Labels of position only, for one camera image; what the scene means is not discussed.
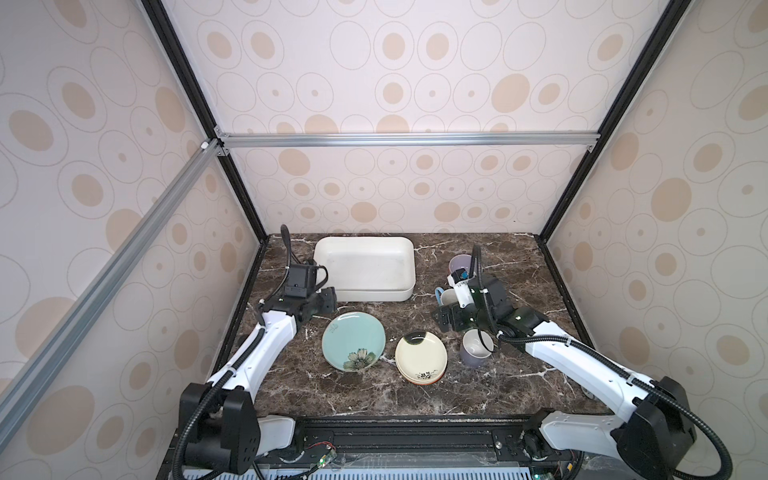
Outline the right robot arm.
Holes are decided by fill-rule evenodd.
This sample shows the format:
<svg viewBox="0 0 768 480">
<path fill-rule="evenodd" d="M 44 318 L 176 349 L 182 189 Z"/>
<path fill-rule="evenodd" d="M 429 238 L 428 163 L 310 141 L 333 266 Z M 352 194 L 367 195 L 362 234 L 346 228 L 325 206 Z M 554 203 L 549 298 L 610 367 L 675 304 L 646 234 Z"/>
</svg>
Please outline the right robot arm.
<svg viewBox="0 0 768 480">
<path fill-rule="evenodd" d="M 447 282 L 457 300 L 442 302 L 434 311 L 441 330 L 476 330 L 482 346 L 513 346 L 565 374 L 610 411 L 576 415 L 540 409 L 520 435 L 530 460 L 573 450 L 619 459 L 643 479 L 687 479 L 689 473 L 678 466 L 703 434 L 719 457 L 713 478 L 731 477 L 734 465 L 725 443 L 691 411 L 680 383 L 670 377 L 654 380 L 625 367 L 545 314 L 514 306 L 500 280 L 484 272 L 480 245 L 474 245 L 468 268 L 451 271 Z"/>
</svg>

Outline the cream plate with dark rim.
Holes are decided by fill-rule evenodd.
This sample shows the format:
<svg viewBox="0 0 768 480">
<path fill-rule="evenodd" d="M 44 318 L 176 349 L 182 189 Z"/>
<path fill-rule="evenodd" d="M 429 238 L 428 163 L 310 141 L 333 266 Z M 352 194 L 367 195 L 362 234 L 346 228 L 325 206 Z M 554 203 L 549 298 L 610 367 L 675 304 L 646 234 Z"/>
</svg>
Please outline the cream plate with dark rim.
<svg viewBox="0 0 768 480">
<path fill-rule="evenodd" d="M 439 381 L 446 372 L 447 361 L 445 345 L 428 331 L 406 334 L 395 349 L 398 371 L 415 385 L 431 385 Z"/>
</svg>

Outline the teal flower plate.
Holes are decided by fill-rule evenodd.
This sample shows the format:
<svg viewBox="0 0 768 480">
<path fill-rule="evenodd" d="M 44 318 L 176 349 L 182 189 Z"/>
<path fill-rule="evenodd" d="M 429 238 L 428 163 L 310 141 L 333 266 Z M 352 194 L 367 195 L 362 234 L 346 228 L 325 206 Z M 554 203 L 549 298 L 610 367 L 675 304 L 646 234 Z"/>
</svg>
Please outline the teal flower plate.
<svg viewBox="0 0 768 480">
<path fill-rule="evenodd" d="M 348 312 L 333 319 L 322 337 L 325 360 L 342 372 L 361 372 L 374 365 L 386 345 L 382 323 L 364 312 Z"/>
</svg>

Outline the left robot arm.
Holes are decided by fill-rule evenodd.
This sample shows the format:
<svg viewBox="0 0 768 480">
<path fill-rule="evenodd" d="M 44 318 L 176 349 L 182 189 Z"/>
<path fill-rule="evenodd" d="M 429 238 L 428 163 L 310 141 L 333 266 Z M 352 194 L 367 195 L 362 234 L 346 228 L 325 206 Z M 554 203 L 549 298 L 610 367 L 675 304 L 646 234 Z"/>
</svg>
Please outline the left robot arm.
<svg viewBox="0 0 768 480">
<path fill-rule="evenodd" d="M 244 474 L 260 457 L 288 447 L 296 421 L 260 416 L 256 394 L 282 350 L 312 317 L 337 309 L 335 289 L 317 279 L 325 266 L 300 262 L 288 227 L 281 226 L 286 249 L 284 275 L 256 307 L 257 325 L 233 357 L 204 383 L 191 383 L 179 402 L 178 442 L 171 460 L 172 479 L 185 467 L 208 469 L 207 479 Z"/>
</svg>

